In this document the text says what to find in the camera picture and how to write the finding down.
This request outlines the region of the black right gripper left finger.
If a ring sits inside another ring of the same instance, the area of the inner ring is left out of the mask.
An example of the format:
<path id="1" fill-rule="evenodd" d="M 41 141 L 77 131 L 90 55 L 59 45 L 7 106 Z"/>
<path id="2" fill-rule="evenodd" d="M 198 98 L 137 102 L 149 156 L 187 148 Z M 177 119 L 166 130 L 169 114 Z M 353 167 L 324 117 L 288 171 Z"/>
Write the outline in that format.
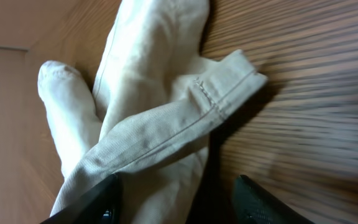
<path id="1" fill-rule="evenodd" d="M 121 204 L 121 177 L 111 174 L 41 224 L 119 224 Z"/>

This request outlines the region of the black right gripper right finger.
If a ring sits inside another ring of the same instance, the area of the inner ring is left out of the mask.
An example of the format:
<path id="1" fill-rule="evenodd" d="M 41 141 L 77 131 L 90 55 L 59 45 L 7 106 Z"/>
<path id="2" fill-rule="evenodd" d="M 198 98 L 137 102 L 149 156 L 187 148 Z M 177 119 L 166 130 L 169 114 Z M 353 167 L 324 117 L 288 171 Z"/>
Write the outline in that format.
<path id="1" fill-rule="evenodd" d="M 313 224 L 246 175 L 234 181 L 232 206 L 241 224 Z"/>

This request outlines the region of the beige cotton shorts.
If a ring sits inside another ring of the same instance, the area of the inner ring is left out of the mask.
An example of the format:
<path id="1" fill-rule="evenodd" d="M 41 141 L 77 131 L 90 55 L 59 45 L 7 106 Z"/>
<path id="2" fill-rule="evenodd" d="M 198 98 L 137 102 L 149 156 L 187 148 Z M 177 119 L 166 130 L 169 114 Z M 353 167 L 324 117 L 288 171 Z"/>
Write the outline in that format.
<path id="1" fill-rule="evenodd" d="M 38 93 L 62 162 L 56 215 L 111 174 L 121 223 L 185 223 L 209 154 L 209 134 L 265 84 L 241 50 L 199 55 L 205 0 L 125 0 L 88 88 L 45 62 Z"/>

